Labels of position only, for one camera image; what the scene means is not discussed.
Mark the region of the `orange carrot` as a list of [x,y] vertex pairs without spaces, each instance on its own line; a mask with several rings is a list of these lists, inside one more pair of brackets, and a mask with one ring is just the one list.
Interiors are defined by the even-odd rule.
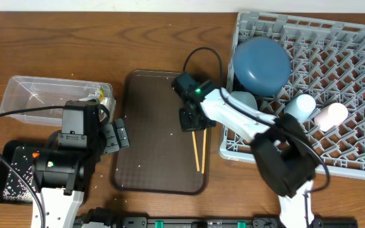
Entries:
[[37,158],[39,155],[40,155],[40,153],[39,153],[39,152],[32,153],[32,157],[33,157],[33,158]]

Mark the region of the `pink plastic cup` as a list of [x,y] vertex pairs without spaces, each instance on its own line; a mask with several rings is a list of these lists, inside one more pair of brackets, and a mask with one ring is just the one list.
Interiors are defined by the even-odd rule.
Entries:
[[349,112],[345,105],[341,103],[332,103],[324,107],[315,117],[314,123],[319,126],[323,132],[331,128],[338,127],[348,117]]

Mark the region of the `large blue plate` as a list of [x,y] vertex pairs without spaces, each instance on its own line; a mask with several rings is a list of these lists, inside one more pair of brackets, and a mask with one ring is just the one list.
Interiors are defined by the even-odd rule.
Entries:
[[290,57],[276,41],[253,37],[237,46],[233,70],[249,92],[262,97],[275,96],[290,79]]

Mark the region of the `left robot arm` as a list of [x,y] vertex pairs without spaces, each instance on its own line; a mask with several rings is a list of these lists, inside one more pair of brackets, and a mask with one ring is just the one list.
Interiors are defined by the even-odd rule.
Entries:
[[53,148],[34,151],[32,227],[71,227],[102,155],[129,146],[124,121],[97,101],[67,101]]

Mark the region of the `light blue small bowl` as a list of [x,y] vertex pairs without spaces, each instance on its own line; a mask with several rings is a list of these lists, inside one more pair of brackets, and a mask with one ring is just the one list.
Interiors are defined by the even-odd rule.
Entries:
[[255,97],[250,92],[245,91],[233,91],[231,93],[232,97],[246,104],[247,106],[258,110],[257,102]]

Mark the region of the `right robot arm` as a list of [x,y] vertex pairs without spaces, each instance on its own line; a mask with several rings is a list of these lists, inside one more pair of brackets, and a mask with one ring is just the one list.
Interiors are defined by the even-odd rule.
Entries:
[[181,129],[201,131],[217,122],[233,129],[250,143],[260,175],[278,195],[283,226],[311,227],[311,192],[319,162],[297,119],[254,110],[211,80],[199,83],[187,72],[171,86],[184,104],[179,110]]

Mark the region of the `light blue plastic cup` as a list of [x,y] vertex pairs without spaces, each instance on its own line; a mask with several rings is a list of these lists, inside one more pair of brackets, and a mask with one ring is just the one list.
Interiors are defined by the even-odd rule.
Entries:
[[315,99],[309,94],[301,94],[291,100],[284,108],[284,114],[295,117],[298,123],[304,123],[316,108]]

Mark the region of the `yellow green snack wrapper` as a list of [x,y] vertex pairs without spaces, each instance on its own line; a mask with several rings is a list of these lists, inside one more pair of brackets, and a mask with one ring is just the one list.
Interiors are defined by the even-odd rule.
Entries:
[[90,93],[88,95],[88,100],[91,99],[95,99],[97,102],[102,102],[102,100],[104,100],[105,97],[105,91],[103,90],[102,87],[99,87],[98,89],[96,89],[93,93]]

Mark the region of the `white tissue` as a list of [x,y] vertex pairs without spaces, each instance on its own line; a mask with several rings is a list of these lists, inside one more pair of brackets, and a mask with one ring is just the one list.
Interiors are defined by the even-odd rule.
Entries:
[[102,105],[104,105],[106,108],[109,108],[110,107],[110,98],[108,97],[104,97],[101,102],[100,102]]

